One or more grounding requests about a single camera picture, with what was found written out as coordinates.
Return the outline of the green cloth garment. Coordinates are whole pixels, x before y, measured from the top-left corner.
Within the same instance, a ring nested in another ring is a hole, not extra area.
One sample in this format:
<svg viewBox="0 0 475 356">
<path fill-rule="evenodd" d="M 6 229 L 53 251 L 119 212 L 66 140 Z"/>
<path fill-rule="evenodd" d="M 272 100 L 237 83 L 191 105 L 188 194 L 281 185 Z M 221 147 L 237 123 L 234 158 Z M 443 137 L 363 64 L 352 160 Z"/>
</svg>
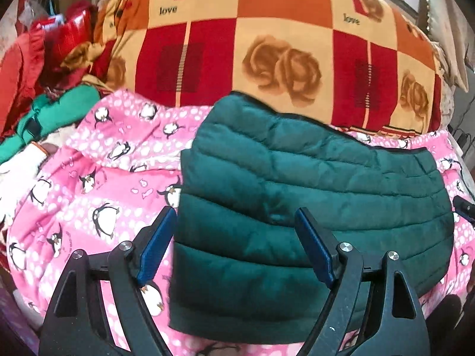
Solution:
<svg viewBox="0 0 475 356">
<path fill-rule="evenodd" d="M 99 91 L 79 85 L 53 101 L 46 94 L 37 96 L 30 111 L 1 142 L 1 163 L 7 162 L 30 142 L 38 142 L 60 128 L 81 121 L 100 100 Z"/>
</svg>

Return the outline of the red orange rose blanket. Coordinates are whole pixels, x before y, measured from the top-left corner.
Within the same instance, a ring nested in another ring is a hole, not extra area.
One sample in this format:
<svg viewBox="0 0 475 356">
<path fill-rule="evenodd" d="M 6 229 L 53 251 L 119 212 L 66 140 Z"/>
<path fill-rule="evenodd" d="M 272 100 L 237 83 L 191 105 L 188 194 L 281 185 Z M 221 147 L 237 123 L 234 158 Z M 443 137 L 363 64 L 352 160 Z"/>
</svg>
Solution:
<svg viewBox="0 0 475 356">
<path fill-rule="evenodd" d="M 435 50 L 385 0 L 105 0 L 94 40 L 108 85 L 168 106 L 234 91 L 373 134 L 441 124 Z"/>
</svg>

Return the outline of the white floral sheet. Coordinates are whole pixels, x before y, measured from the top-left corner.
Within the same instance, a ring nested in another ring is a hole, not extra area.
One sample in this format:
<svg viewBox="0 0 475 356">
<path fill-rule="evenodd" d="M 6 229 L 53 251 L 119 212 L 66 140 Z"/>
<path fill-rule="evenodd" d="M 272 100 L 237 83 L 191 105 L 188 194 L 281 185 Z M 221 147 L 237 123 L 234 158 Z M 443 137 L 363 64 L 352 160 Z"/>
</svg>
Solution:
<svg viewBox="0 0 475 356">
<path fill-rule="evenodd" d="M 33 189 L 41 167 L 62 147 L 73 126 L 64 127 L 39 142 L 30 142 L 10 160 L 1 164 L 1 238 L 7 241 L 18 204 Z"/>
</svg>

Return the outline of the beige curtain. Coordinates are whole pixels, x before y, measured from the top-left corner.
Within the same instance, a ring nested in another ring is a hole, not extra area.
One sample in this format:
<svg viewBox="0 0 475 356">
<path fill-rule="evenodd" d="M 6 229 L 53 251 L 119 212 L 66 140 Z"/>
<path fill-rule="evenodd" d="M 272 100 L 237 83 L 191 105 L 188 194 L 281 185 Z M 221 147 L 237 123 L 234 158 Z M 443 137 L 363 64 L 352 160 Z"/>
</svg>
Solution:
<svg viewBox="0 0 475 356">
<path fill-rule="evenodd" d="M 450 85 L 469 91 L 468 68 L 474 68 L 474 30 L 456 0 L 428 0 L 429 37 L 444 51 Z"/>
</svg>

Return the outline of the red cloth pile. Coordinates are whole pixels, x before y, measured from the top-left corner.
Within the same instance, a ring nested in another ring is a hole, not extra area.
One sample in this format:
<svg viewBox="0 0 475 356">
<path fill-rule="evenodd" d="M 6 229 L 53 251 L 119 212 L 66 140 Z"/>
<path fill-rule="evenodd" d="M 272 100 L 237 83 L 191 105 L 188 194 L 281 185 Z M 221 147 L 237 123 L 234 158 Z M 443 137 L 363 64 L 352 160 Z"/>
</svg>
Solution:
<svg viewBox="0 0 475 356">
<path fill-rule="evenodd" d="M 39 86 L 51 95 L 85 83 L 110 91 L 105 84 L 107 46 L 94 41 L 97 8 L 85 0 L 65 14 L 36 19 L 33 29 L 44 31 L 44 65 Z"/>
</svg>

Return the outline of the red ruffled pillow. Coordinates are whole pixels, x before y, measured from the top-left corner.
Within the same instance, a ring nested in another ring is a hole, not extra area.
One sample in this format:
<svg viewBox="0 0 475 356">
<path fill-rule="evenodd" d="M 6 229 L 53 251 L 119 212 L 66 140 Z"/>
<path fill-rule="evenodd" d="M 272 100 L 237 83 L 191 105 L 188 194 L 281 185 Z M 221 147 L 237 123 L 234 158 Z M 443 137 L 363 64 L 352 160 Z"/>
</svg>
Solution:
<svg viewBox="0 0 475 356">
<path fill-rule="evenodd" d="M 1 140 L 15 133 L 19 120 L 38 95 L 37 81 L 44 66 L 45 31 L 21 34 L 1 60 Z"/>
</svg>

